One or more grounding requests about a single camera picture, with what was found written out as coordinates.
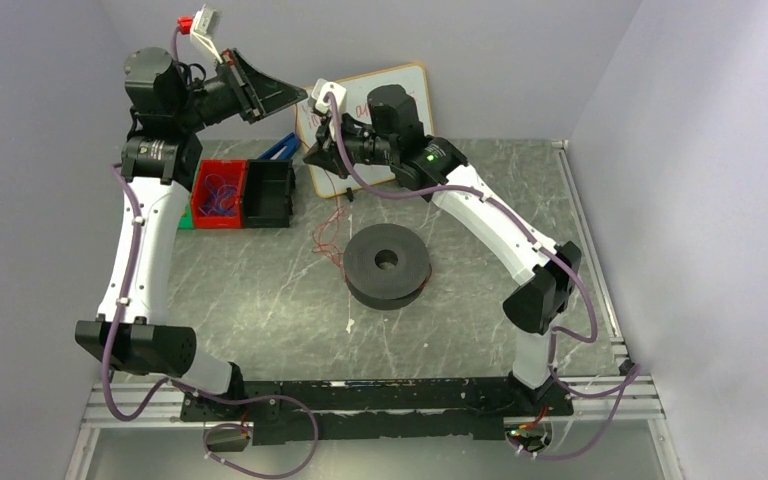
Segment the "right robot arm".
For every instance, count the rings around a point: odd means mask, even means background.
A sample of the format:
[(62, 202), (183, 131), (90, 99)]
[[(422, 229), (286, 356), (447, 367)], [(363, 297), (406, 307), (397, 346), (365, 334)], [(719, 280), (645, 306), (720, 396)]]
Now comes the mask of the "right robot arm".
[(321, 79), (308, 103), (320, 119), (306, 164), (370, 190), (357, 168), (385, 166), (401, 189), (380, 191), (383, 198), (423, 197), (451, 215), (505, 266), (517, 284), (503, 310), (517, 329), (511, 376), (531, 396), (542, 396), (557, 372), (557, 317), (583, 284), (578, 274), (582, 252), (559, 243), (527, 223), (487, 185), (454, 144), (426, 133), (415, 99), (398, 84), (367, 95), (370, 120), (346, 111), (346, 88)]

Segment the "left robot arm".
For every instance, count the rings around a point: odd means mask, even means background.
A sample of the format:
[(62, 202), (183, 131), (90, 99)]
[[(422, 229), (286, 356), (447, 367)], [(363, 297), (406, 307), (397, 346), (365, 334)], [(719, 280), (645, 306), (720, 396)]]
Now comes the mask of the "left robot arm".
[(222, 395), (238, 367), (207, 353), (193, 329), (168, 323), (172, 250), (202, 154), (197, 135), (234, 116), (258, 122), (307, 92), (254, 68), (236, 49), (221, 53), (207, 79), (189, 79), (159, 47), (132, 53), (124, 73), (132, 125), (114, 172), (124, 197), (119, 244), (96, 317), (77, 322), (75, 340), (105, 371), (164, 375)]

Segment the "black perforated cable spool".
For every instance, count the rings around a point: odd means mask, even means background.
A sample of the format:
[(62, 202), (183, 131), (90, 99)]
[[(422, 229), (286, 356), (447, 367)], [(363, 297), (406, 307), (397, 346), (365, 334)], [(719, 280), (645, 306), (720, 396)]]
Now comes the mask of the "black perforated cable spool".
[(427, 246), (412, 230), (392, 224), (368, 226), (347, 243), (344, 281), (355, 300), (380, 311), (416, 300), (432, 274)]

